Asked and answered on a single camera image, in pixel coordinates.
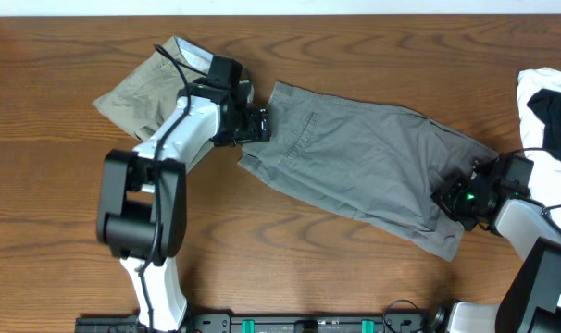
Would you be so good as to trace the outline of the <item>grey shorts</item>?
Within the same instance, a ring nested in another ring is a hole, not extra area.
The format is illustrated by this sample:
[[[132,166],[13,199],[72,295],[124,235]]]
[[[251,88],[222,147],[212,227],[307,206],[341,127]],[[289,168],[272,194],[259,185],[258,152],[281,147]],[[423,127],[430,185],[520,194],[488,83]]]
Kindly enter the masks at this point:
[[[464,229],[430,197],[448,177],[494,159],[493,149],[405,107],[281,82],[267,111],[272,136],[244,145],[240,167],[276,191],[453,260]]]

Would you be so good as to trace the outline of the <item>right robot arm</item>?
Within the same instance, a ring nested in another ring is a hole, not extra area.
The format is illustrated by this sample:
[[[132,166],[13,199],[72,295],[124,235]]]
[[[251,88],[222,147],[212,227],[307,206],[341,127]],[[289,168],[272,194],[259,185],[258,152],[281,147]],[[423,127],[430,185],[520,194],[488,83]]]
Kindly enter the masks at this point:
[[[464,229],[507,239],[523,264],[500,303],[442,306],[429,332],[561,333],[561,228],[550,207],[530,196],[533,167],[517,153],[500,154],[469,176],[454,174],[432,194]]]

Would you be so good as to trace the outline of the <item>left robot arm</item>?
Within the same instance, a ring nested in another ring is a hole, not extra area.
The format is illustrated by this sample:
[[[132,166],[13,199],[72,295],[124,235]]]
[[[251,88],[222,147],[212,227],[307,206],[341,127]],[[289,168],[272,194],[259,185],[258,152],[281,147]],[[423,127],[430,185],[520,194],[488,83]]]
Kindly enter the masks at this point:
[[[268,112],[253,104],[253,85],[242,75],[238,61],[214,56],[205,77],[184,83],[151,139],[105,158],[96,236],[131,277],[146,332],[179,330],[187,309],[176,255],[187,226],[188,166],[207,143],[270,138]]]

